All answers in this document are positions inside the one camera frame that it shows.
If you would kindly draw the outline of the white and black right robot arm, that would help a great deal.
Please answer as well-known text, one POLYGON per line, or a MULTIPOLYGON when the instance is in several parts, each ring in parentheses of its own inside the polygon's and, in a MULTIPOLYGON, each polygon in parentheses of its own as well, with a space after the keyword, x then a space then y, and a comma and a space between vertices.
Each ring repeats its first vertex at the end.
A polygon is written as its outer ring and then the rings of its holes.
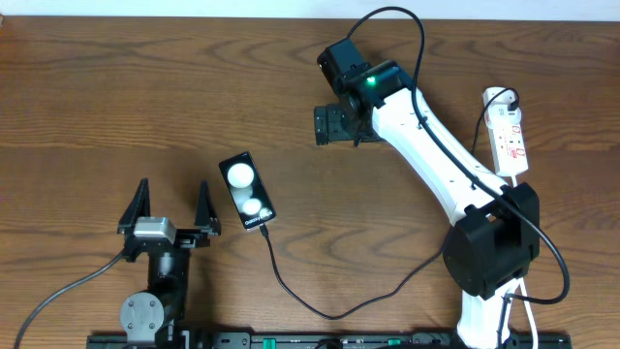
POLYGON ((540 201, 510 187, 448 131, 396 62, 372 66, 353 41, 328 46, 317 63, 339 102, 315 109, 318 144, 383 140, 411 165, 450 223, 443 259, 462 290, 456 340, 499 348, 510 338, 508 296, 540 254, 540 201))

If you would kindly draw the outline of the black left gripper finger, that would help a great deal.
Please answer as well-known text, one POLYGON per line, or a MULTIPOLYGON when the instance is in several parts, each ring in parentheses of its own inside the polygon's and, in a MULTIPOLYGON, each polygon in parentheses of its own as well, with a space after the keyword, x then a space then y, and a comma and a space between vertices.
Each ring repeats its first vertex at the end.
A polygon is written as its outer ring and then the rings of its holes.
POLYGON ((132 233, 141 217, 150 215, 150 191, 147 178, 139 182, 132 201, 127 206, 117 225, 118 233, 132 233))
POLYGON ((206 180, 201 181, 194 226, 209 236, 221 235, 221 223, 211 202, 206 180))

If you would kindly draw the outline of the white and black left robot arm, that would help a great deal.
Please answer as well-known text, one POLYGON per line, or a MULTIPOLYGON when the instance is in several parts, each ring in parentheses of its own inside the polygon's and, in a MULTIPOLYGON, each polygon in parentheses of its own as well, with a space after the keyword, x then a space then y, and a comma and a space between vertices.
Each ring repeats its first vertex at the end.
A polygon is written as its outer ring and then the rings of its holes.
POLYGON ((148 256, 146 289, 129 296, 120 308, 125 346, 195 347, 196 337, 180 326, 186 313, 191 251, 209 246, 210 238, 221 234, 207 182, 201 182, 194 226, 177 228, 167 217, 151 214, 149 182, 143 178, 117 232, 124 236, 122 259, 133 263, 141 254, 148 256))

